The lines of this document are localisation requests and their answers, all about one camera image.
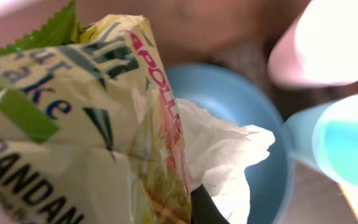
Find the green snack wrapper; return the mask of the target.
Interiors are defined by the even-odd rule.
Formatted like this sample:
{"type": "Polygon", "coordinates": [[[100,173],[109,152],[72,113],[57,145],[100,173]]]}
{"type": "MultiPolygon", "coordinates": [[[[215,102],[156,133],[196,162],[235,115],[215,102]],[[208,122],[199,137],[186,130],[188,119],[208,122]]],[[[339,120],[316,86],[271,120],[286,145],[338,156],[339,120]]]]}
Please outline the green snack wrapper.
{"type": "Polygon", "coordinates": [[[0,223],[190,223],[176,101],[144,16],[69,2],[0,48],[0,223]]]}

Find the light blue cup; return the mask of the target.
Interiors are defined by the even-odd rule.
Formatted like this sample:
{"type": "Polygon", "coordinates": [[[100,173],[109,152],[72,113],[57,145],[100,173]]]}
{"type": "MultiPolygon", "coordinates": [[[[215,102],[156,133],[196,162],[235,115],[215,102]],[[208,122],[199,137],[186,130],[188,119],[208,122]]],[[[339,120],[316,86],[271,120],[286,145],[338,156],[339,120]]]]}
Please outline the light blue cup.
{"type": "Polygon", "coordinates": [[[339,184],[358,187],[358,94],[290,116],[291,155],[339,184]]]}

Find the pink cup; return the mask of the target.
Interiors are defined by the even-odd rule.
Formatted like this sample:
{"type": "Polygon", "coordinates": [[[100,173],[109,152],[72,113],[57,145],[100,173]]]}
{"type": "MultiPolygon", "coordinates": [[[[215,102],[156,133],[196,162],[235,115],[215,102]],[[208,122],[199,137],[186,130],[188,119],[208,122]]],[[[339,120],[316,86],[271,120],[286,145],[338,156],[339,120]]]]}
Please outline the pink cup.
{"type": "Polygon", "coordinates": [[[358,82],[358,0],[312,0],[276,43],[268,73],[288,89],[358,82]]]}

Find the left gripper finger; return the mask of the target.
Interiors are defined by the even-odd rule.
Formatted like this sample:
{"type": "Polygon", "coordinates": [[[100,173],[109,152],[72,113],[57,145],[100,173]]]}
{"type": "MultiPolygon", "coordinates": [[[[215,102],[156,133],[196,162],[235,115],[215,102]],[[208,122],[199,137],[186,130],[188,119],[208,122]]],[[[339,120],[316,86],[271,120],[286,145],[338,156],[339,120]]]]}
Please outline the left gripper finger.
{"type": "Polygon", "coordinates": [[[229,224],[215,206],[204,185],[191,193],[191,224],[229,224]]]}

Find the white tissue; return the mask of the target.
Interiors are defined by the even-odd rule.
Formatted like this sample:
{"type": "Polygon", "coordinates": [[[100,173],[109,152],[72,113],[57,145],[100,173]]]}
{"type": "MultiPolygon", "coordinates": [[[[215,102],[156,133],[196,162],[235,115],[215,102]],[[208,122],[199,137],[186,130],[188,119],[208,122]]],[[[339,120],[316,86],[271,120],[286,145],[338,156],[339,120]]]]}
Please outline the white tissue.
{"type": "Polygon", "coordinates": [[[244,173],[270,155],[273,132],[217,119],[186,99],[177,99],[185,141],[188,186],[204,186],[229,223],[247,223],[250,187],[244,173]]]}

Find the dark blue plate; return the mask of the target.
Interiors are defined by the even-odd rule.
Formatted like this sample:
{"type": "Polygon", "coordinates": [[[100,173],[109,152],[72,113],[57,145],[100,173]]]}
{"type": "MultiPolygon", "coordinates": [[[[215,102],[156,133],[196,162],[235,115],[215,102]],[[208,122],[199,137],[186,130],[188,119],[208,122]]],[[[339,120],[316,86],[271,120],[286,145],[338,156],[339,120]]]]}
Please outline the dark blue plate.
{"type": "Polygon", "coordinates": [[[217,65],[186,63],[169,66],[166,73],[176,97],[206,108],[218,119],[273,132],[268,158],[244,172],[250,187],[248,222],[280,223],[290,202],[295,165],[282,131],[283,118],[273,103],[250,81],[217,65]]]}

